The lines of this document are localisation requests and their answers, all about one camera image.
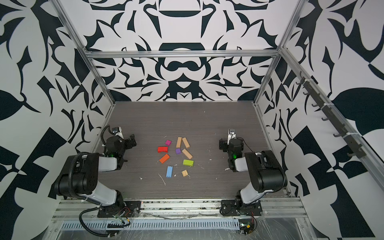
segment toy block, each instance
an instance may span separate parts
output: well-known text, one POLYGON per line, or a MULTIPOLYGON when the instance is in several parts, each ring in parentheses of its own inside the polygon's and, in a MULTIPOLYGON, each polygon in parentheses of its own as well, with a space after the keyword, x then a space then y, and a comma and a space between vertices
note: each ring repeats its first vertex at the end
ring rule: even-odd
POLYGON ((193 160, 184 159, 183 165, 193 167, 193 160))
POLYGON ((165 163, 165 161, 168 160, 168 159, 169 159, 169 155, 166 154, 166 155, 164 155, 162 158, 160 158, 159 161, 160 161, 161 163, 165 163))
POLYGON ((192 155, 186 149, 183 149, 182 152, 187 156, 187 158, 189 158, 189 160, 193 158, 192 155))
POLYGON ((168 152, 168 147, 158 147, 157 148, 157 152, 160 153, 160 152, 168 152))
POLYGON ((183 177, 188 176, 188 172, 187 172, 187 170, 184 170, 184 171, 182 171, 181 173, 183 174, 183 177))
POLYGON ((181 146, 181 137, 177 137, 176 148, 180 148, 180 146, 181 146))
POLYGON ((188 143, 188 141, 187 141, 187 138, 183 138, 183 143, 184 143, 184 145, 185 145, 185 147, 186 148, 189 148, 190 147, 190 145, 189 145, 189 143, 188 143))
POLYGON ((168 166, 167 167, 167 175, 166 175, 166 177, 172 177, 172 169, 173 169, 172 166, 168 166))

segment blue block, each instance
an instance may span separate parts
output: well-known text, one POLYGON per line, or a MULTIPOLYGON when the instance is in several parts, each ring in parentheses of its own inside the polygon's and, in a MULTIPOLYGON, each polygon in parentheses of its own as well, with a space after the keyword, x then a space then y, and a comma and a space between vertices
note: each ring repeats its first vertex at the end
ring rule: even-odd
POLYGON ((172 166, 168 166, 168 168, 167 168, 167 177, 172 177, 172 169, 173 169, 172 166))

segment green block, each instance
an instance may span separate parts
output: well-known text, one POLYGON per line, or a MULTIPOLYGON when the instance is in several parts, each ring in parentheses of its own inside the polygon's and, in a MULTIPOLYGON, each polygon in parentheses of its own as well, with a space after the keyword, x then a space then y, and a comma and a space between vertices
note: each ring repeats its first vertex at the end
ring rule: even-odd
POLYGON ((183 165, 193 167, 193 160, 184 159, 183 165))

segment gray wood grain surface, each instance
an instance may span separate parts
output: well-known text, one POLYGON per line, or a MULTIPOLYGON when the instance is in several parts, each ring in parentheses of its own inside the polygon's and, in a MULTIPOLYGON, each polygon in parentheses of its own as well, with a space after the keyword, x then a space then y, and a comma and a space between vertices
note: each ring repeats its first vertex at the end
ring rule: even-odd
POLYGON ((109 124, 120 126, 125 138, 133 133, 137 140, 137 146, 126 151, 128 162, 121 170, 99 174, 100 182, 125 198, 234 197, 249 183, 249 174, 225 170, 228 155, 218 149, 219 139, 226 139, 228 128, 234 128, 252 150, 268 149, 249 101, 117 102, 109 124), (187 138, 193 167, 182 164, 187 159, 183 153, 175 153, 177 137, 187 138), (166 140, 172 141, 170 159, 161 164, 158 160, 165 153, 158 153, 157 147, 166 146, 166 140), (171 178, 166 178, 167 166, 173 166, 171 178), (183 170, 189 176, 183 177, 183 170))

